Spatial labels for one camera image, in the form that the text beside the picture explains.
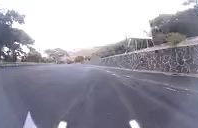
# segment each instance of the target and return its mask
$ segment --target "bush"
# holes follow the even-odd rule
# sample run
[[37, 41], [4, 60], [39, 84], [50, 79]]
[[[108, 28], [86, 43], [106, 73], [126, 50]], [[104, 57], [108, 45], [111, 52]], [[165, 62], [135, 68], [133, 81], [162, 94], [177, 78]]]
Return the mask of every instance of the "bush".
[[172, 45], [177, 45], [181, 41], [185, 40], [186, 36], [180, 33], [168, 33], [166, 34], [166, 42], [171, 42]]

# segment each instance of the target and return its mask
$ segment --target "stone wall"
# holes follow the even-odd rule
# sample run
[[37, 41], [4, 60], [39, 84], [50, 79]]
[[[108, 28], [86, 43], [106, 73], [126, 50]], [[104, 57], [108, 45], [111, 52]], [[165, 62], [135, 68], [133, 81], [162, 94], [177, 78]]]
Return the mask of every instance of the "stone wall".
[[198, 74], [198, 44], [111, 56], [101, 59], [99, 65]]

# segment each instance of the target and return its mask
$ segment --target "asphalt road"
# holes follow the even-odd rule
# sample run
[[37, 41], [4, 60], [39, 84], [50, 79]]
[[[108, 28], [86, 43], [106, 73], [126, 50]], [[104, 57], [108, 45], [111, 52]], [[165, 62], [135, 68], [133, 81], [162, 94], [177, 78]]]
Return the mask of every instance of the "asphalt road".
[[0, 69], [0, 128], [198, 128], [198, 78], [91, 65]]

